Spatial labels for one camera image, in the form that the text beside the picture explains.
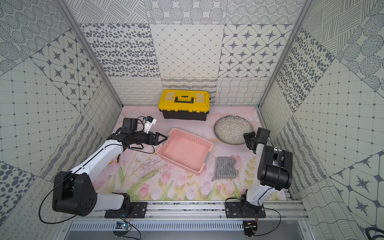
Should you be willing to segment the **yellow handled pliers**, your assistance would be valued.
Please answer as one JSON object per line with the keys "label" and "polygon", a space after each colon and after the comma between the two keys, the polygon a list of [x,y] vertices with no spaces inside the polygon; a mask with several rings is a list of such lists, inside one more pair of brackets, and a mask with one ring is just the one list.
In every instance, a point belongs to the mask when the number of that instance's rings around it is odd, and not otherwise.
{"label": "yellow handled pliers", "polygon": [[111,162],[110,164],[118,164],[120,160],[120,155],[117,155]]}

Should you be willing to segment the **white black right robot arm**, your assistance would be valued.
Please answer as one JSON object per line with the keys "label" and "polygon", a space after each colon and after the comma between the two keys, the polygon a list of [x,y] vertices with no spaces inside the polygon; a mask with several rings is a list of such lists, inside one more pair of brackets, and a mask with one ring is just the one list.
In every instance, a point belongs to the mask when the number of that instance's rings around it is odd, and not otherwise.
{"label": "white black right robot arm", "polygon": [[258,128],[257,132],[244,134],[249,150],[261,156],[257,179],[260,181],[252,189],[242,194],[239,205],[241,216],[252,218],[259,214],[263,202],[273,193],[288,189],[293,180],[293,153],[268,145],[270,132]]}

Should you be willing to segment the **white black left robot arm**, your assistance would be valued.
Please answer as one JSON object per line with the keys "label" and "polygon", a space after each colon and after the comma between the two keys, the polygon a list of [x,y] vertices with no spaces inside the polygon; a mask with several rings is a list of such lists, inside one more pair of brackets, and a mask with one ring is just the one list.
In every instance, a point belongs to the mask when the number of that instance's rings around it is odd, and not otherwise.
{"label": "white black left robot arm", "polygon": [[151,116],[125,118],[122,127],[95,153],[69,172],[58,173],[54,179],[53,210],[82,217],[98,211],[128,214],[131,208],[128,194],[98,194],[93,181],[125,150],[142,152],[144,145],[154,147],[166,141],[165,135],[150,131],[156,122]]}

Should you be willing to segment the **speckled grey ceramic plate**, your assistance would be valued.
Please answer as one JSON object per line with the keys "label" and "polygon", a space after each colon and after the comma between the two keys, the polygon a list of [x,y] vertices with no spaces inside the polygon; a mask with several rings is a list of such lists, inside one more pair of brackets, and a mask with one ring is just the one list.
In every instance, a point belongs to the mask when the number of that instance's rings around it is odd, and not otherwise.
{"label": "speckled grey ceramic plate", "polygon": [[234,146],[245,144],[244,134],[253,131],[253,126],[240,116],[224,116],[214,125],[215,136],[221,142]]}

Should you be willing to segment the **yellow and black toolbox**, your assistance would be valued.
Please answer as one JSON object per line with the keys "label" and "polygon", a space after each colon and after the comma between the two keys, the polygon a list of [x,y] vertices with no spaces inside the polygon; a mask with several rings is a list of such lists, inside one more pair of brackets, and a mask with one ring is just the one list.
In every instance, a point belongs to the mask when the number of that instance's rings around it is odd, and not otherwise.
{"label": "yellow and black toolbox", "polygon": [[164,90],[158,107],[165,119],[206,121],[210,100],[206,91]]}

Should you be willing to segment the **pink perforated plastic basket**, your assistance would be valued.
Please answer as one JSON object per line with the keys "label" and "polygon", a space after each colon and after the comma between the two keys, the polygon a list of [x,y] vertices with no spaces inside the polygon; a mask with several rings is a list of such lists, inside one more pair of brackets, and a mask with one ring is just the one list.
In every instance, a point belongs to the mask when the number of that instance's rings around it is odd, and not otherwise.
{"label": "pink perforated plastic basket", "polygon": [[157,149],[157,155],[162,160],[198,176],[203,171],[212,148],[212,142],[173,128],[166,143]]}

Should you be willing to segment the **grey fluffy cloth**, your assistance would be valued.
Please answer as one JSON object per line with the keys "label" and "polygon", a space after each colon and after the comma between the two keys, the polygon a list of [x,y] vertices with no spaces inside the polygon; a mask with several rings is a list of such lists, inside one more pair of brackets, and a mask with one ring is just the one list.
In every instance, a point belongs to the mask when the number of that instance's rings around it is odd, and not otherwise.
{"label": "grey fluffy cloth", "polygon": [[212,182],[215,180],[231,180],[238,176],[235,169],[236,160],[231,157],[217,157]]}

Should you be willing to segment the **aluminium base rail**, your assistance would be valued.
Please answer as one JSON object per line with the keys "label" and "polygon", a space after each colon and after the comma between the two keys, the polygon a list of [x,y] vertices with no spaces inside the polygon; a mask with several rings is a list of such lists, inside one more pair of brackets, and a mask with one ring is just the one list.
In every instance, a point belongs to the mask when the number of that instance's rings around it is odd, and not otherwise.
{"label": "aluminium base rail", "polygon": [[[149,201],[143,221],[173,220],[227,220],[231,210],[225,201]],[[265,201],[264,220],[308,220],[309,216],[301,201]]]}

